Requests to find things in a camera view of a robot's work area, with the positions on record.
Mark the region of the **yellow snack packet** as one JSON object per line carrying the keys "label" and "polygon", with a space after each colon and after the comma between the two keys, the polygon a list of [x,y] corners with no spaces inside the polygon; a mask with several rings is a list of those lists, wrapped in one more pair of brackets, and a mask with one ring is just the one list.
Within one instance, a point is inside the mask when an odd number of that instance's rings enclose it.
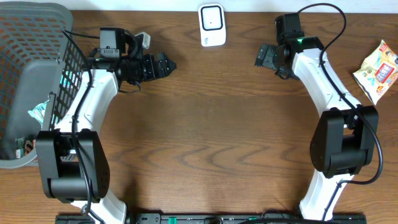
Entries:
{"label": "yellow snack packet", "polygon": [[397,80],[397,54],[381,40],[353,76],[371,103],[376,105]]}

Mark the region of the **light green snack packet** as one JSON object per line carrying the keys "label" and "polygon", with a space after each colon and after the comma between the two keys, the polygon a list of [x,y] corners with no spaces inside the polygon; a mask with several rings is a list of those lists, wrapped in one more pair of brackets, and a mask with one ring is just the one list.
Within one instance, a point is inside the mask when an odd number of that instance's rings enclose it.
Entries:
{"label": "light green snack packet", "polygon": [[37,106],[35,106],[33,109],[28,111],[28,114],[36,119],[40,124],[44,123],[44,117],[45,117],[45,111],[47,109],[47,103],[49,101],[45,101],[43,103],[39,103]]}

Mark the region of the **dark snack packet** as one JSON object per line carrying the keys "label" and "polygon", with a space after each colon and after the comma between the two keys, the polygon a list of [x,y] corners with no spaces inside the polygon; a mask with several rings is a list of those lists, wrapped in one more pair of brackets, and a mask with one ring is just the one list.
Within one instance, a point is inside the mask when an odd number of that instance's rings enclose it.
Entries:
{"label": "dark snack packet", "polygon": [[20,159],[35,149],[35,139],[29,140],[25,137],[15,138],[15,156]]}

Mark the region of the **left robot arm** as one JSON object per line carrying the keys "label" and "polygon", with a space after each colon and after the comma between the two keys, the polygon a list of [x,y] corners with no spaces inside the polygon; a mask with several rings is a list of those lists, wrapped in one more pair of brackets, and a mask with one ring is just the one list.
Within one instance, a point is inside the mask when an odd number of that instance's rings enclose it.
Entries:
{"label": "left robot arm", "polygon": [[54,127],[38,133],[35,147],[44,194],[80,209],[75,223],[132,223],[128,205],[110,189],[110,167],[100,129],[113,98],[128,83],[169,76],[176,63],[150,54],[150,35],[103,27],[99,47],[85,56],[65,31],[62,83],[54,108],[65,107]]}

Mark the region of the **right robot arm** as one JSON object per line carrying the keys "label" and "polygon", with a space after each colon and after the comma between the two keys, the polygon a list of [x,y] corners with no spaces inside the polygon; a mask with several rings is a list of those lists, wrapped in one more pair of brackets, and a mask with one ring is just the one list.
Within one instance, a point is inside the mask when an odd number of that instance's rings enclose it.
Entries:
{"label": "right robot arm", "polygon": [[276,17],[275,29],[277,45],[261,45],[255,65],[274,70],[283,80],[300,80],[318,111],[310,142],[315,171],[298,210],[303,219],[331,221],[346,185],[368,185],[381,174],[379,115],[345,88],[329,63],[326,46],[304,34],[297,12]]}

